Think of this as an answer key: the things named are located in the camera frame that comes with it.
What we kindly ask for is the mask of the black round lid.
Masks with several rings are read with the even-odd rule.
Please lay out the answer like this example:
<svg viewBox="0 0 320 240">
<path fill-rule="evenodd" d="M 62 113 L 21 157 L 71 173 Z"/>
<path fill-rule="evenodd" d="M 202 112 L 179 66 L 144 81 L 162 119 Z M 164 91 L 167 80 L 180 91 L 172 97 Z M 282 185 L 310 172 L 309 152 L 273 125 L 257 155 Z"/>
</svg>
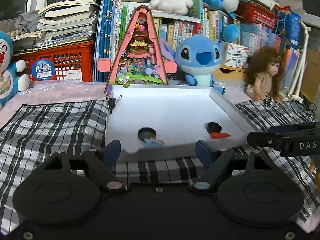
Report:
<svg viewBox="0 0 320 240">
<path fill-rule="evenodd" d="M 156 137 L 156 131 L 151 127 L 143 127 L 138 131 L 138 139 L 142 142 L 144 142 L 145 139 L 150 139 L 155 137 Z"/>
</svg>

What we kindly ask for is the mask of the black round puck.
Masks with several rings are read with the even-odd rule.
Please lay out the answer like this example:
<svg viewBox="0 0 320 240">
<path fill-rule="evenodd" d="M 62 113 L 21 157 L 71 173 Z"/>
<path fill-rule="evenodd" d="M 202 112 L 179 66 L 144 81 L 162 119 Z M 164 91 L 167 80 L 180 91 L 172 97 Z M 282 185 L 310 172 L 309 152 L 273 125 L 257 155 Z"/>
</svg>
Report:
<svg viewBox="0 0 320 240">
<path fill-rule="evenodd" d="M 220 133 L 222 131 L 222 126 L 217 122 L 209 122 L 206 124 L 206 131 L 208 133 Z"/>
</svg>

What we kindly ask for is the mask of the Doraemon plush toy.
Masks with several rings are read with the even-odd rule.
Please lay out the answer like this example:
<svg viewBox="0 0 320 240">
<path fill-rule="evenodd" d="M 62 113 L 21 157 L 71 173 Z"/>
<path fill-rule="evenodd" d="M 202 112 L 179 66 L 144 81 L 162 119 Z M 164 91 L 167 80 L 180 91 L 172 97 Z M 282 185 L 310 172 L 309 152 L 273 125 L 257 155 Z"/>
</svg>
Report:
<svg viewBox="0 0 320 240">
<path fill-rule="evenodd" d="M 29 88 L 30 78 L 27 74 L 18 76 L 26 69 L 26 62 L 19 60 L 12 63 L 13 44 L 9 35 L 1 31 L 1 108 L 16 93 Z"/>
</svg>

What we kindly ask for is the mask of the binder clip on box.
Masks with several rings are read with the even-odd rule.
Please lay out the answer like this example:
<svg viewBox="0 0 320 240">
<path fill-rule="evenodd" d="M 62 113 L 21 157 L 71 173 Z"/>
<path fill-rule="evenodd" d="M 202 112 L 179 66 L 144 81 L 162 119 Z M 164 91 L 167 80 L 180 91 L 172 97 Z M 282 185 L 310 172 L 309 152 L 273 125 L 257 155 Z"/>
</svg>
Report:
<svg viewBox="0 0 320 240">
<path fill-rule="evenodd" d="M 117 99 L 111 97 L 110 95 L 107 95 L 106 99 L 107 99 L 107 105 L 108 105 L 108 112 L 111 114 L 115 106 L 117 105 L 117 103 L 122 99 L 122 95 L 120 95 Z"/>
</svg>

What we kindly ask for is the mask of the white pencil pattern box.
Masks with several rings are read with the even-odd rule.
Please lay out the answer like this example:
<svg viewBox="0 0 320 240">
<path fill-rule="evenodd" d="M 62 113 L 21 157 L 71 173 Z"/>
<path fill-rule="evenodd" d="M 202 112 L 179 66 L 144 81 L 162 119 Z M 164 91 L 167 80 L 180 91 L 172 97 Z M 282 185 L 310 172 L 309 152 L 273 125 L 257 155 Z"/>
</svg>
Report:
<svg viewBox="0 0 320 240">
<path fill-rule="evenodd" d="M 239 44 L 223 42 L 224 65 L 236 68 L 247 68 L 249 48 Z"/>
</svg>

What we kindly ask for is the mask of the red basket on shelf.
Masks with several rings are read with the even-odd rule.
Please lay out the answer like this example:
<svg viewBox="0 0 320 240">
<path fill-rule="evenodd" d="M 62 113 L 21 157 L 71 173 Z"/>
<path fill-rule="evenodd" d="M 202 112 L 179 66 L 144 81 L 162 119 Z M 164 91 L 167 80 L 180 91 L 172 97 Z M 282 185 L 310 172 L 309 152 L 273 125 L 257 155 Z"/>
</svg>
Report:
<svg viewBox="0 0 320 240">
<path fill-rule="evenodd" d="M 272 31 L 276 28 L 278 16 L 259 4 L 241 1 L 235 14 L 243 22 L 261 24 Z"/>
</svg>

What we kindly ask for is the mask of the white shallow cardboard box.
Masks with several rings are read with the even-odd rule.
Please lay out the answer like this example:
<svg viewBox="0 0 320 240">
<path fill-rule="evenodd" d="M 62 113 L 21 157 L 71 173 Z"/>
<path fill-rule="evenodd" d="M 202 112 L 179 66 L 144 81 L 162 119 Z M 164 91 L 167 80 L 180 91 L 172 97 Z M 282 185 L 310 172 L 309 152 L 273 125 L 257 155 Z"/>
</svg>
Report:
<svg viewBox="0 0 320 240">
<path fill-rule="evenodd" d="M 122 99 L 107 114 L 105 142 L 121 143 L 119 162 L 168 160 L 193 157 L 195 144 L 203 140 L 214 149 L 245 146 L 255 126 L 212 87 L 115 85 L 111 97 Z M 211 139 L 206 124 L 217 122 L 231 136 Z M 138 131 L 151 127 L 164 147 L 147 147 Z"/>
</svg>

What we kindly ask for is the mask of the wooden drawer box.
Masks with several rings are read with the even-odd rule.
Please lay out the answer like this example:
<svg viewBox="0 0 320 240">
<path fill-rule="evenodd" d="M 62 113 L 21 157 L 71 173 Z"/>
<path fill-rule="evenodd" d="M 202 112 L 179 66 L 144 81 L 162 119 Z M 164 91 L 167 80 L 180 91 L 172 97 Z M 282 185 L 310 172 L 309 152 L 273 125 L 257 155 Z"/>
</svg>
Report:
<svg viewBox="0 0 320 240">
<path fill-rule="evenodd" d="M 244 68 L 221 65 L 213 72 L 213 76 L 216 80 L 244 82 L 246 78 L 246 70 Z"/>
</svg>

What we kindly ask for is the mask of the row of books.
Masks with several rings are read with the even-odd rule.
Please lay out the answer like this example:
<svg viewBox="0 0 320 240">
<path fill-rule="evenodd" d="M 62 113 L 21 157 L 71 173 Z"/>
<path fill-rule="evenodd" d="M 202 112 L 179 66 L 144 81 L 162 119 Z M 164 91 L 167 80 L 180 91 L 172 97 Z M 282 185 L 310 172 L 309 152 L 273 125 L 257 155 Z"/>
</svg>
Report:
<svg viewBox="0 0 320 240">
<path fill-rule="evenodd" d="M 100 42 L 97 43 L 100 47 L 99 60 L 103 58 L 113 60 L 115 58 L 132 14 L 136 7 L 140 5 L 146 5 L 150 8 L 150 6 L 145 3 L 104 0 L 101 11 L 103 18 L 101 20 L 100 30 L 103 34 L 106 34 L 106 38 L 102 38 Z M 202 23 L 198 22 L 194 17 L 166 14 L 161 10 L 151 9 L 151 12 L 158 39 L 165 39 L 174 48 L 177 48 L 186 38 L 202 32 Z M 214 28 L 215 34 L 222 33 L 223 29 L 230 24 L 236 24 L 239 27 L 246 24 L 246 22 L 241 21 L 236 14 L 233 19 L 228 18 L 224 12 L 214 12 L 213 15 L 218 16 L 218 20 L 214 21 L 217 25 Z M 261 27 L 264 36 L 272 32 L 271 29 L 263 25 L 261 25 Z M 98 80 L 101 81 L 102 79 L 102 72 L 99 71 Z"/>
</svg>

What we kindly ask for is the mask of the blue hair clip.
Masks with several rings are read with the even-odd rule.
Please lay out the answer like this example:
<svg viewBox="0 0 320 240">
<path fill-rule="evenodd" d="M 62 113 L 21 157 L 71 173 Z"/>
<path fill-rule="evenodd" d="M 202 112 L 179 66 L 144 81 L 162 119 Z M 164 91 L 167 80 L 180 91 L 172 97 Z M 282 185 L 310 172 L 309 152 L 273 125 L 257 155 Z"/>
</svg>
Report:
<svg viewBox="0 0 320 240">
<path fill-rule="evenodd" d="M 157 140 L 156 138 L 145 138 L 144 142 L 147 147 L 164 147 L 165 143 L 161 140 Z"/>
</svg>

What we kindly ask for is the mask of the brown cardboard board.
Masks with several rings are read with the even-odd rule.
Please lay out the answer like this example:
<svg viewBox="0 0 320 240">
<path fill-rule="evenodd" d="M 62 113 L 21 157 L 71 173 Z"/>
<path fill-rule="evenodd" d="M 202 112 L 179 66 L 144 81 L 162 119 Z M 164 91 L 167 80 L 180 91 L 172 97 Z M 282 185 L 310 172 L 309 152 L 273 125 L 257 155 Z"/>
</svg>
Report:
<svg viewBox="0 0 320 240">
<path fill-rule="evenodd" d="M 300 92 L 314 102 L 319 91 L 319 53 L 308 49 L 306 54 L 306 68 L 304 70 Z"/>
</svg>

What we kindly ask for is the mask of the black white plaid cloth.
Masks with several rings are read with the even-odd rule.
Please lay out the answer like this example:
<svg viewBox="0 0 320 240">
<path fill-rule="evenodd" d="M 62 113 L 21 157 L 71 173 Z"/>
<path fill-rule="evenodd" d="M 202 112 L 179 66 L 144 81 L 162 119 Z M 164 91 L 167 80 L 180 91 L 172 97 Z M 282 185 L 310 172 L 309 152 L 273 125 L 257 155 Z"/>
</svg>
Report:
<svg viewBox="0 0 320 240">
<path fill-rule="evenodd" d="M 12 195 L 29 174 L 58 149 L 75 154 L 104 145 L 106 102 L 93 100 L 50 105 L 23 105 L 1 128 L 1 233 L 7 234 L 19 224 Z M 312 111 L 302 104 L 283 105 L 256 101 L 235 105 L 260 131 L 271 126 L 315 121 Z M 307 174 L 310 158 L 282 158 L 279 152 L 261 149 L 274 163 L 293 179 L 304 193 L 305 202 L 297 223 L 307 232 L 319 223 L 319 195 L 315 175 Z M 112 172 L 130 182 L 195 181 L 204 167 L 195 156 L 159 161 L 117 163 Z"/>
</svg>

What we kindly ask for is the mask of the red toy carrot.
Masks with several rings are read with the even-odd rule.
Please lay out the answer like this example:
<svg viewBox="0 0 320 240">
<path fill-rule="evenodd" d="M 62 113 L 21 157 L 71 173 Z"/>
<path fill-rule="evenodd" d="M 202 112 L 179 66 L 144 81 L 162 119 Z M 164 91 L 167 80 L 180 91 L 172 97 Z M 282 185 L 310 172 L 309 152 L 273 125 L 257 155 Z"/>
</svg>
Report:
<svg viewBox="0 0 320 240">
<path fill-rule="evenodd" d="M 228 133 L 222 133 L 222 132 L 212 132 L 210 134 L 211 139 L 220 139 L 220 138 L 227 138 L 230 137 L 231 135 Z"/>
</svg>

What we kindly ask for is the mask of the red plastic crate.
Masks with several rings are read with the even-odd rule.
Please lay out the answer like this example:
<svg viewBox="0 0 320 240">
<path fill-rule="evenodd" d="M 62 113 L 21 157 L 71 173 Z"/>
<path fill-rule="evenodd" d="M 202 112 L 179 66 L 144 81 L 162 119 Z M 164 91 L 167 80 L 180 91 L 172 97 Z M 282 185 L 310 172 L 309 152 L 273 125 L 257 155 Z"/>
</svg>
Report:
<svg viewBox="0 0 320 240">
<path fill-rule="evenodd" d="M 94 41 L 70 43 L 63 46 L 15 54 L 14 62 L 24 60 L 31 81 L 93 80 Z"/>
</svg>

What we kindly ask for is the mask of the stack of books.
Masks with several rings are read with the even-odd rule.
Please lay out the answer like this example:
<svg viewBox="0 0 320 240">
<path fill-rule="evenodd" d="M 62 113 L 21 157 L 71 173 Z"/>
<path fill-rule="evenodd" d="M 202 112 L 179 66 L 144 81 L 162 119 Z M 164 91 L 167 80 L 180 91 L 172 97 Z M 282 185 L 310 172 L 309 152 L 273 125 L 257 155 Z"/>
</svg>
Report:
<svg viewBox="0 0 320 240">
<path fill-rule="evenodd" d="M 7 34 L 14 51 L 91 40 L 102 9 L 103 0 L 47 0 L 42 8 L 20 13 Z"/>
</svg>

